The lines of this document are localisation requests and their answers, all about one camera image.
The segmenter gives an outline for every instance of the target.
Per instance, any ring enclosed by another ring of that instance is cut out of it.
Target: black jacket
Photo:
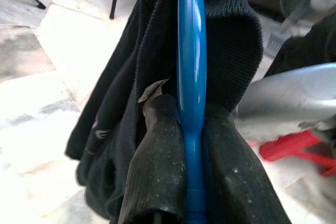
[[[207,103],[236,106],[262,55],[260,25],[246,0],[205,0]],[[66,149],[80,160],[88,204],[117,223],[129,164],[146,133],[139,96],[170,78],[176,94],[177,0],[138,0]]]

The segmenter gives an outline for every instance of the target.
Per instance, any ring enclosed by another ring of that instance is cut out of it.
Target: red plastic item
[[[279,137],[276,141],[260,146],[259,153],[267,161],[275,161],[286,156],[296,156],[325,166],[327,170],[322,176],[336,175],[334,159],[318,154],[304,152],[303,149],[320,143],[321,140],[311,131],[303,131]]]

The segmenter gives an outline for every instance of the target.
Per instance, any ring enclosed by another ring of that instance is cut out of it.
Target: silver plastic object
[[[247,140],[320,128],[336,115],[336,63],[269,76],[250,84],[233,112]]]

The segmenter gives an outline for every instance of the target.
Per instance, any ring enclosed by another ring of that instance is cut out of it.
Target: white marble floor
[[[64,150],[136,0],[118,0],[115,20],[108,19],[112,0],[41,1],[46,10],[0,0],[0,223],[108,223],[85,204],[77,162]],[[277,24],[261,21],[267,40]],[[255,80],[271,62],[264,57]],[[289,197],[309,184],[307,163],[264,165],[293,224],[333,223],[336,215],[330,220]]]

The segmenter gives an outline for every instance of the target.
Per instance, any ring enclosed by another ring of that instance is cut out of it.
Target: blue tube
[[[206,94],[204,0],[178,0],[178,105],[187,172],[187,224],[205,224],[201,132]]]

